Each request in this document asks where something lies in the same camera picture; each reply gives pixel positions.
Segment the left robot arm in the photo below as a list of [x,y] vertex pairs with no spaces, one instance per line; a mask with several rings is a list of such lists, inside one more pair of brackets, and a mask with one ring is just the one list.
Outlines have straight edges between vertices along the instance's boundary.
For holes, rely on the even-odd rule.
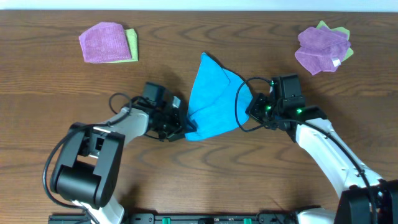
[[130,223],[114,190],[123,149],[149,131],[158,141],[176,141],[196,131],[176,96],[135,96],[102,123],[74,123],[47,158],[42,183],[47,197],[65,208],[81,209],[83,223]]

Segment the blue microfiber cloth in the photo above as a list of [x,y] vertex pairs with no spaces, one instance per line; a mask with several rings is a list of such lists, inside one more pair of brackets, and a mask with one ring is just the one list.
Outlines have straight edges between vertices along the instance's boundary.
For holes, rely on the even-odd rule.
[[246,108],[251,101],[243,80],[203,53],[187,113],[197,130],[187,133],[186,139],[201,141],[238,128],[249,119]]

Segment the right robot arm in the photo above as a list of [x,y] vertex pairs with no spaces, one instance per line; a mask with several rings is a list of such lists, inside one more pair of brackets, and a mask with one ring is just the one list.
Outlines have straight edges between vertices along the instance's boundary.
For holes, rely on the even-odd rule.
[[299,223],[397,223],[397,181],[384,180],[337,135],[327,115],[306,106],[297,75],[273,78],[266,119],[285,131],[317,163],[333,186],[335,212],[309,208],[298,212]]

